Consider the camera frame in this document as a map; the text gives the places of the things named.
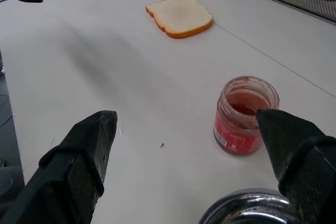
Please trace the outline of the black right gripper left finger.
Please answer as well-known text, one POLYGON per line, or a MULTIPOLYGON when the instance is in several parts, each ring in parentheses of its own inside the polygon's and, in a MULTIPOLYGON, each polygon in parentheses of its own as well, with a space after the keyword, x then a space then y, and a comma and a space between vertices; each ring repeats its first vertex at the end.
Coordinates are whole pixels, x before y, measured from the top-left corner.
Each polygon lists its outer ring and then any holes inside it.
POLYGON ((104 193, 115 111, 99 111, 76 123, 49 150, 0 224, 90 224, 104 193))

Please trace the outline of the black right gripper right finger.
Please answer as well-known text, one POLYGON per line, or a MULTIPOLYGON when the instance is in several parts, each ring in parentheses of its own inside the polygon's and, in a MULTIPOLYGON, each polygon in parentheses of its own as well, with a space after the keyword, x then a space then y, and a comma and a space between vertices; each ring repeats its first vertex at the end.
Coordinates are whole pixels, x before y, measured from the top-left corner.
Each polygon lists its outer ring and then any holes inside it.
POLYGON ((336 138, 285 111, 256 119, 278 181, 302 224, 336 224, 336 138))

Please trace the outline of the open red jam jar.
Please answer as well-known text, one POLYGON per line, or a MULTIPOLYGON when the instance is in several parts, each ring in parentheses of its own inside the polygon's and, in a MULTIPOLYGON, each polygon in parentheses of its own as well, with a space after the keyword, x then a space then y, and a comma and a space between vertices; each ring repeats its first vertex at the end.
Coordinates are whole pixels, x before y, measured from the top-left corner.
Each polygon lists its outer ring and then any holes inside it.
POLYGON ((262 145, 257 111, 278 108, 279 95, 269 82, 253 76, 231 79, 217 101, 213 129, 216 143, 231 154, 253 153, 262 145))

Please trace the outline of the white bread slice orange crust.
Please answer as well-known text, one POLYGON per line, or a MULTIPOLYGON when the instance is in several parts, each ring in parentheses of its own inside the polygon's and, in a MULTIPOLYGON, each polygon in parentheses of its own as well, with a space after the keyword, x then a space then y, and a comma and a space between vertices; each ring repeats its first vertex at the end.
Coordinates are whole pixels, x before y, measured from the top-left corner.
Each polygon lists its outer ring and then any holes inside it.
POLYGON ((162 0, 145 7, 167 36, 182 39, 209 29, 212 14, 198 0, 162 0))

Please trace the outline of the dark round glass container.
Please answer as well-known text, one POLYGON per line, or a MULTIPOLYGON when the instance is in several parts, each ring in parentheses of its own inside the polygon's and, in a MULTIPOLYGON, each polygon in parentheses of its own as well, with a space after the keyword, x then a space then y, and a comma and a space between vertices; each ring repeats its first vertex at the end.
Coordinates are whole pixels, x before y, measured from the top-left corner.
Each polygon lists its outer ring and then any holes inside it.
POLYGON ((265 188, 235 191, 215 203, 198 224, 302 224, 289 200, 265 188))

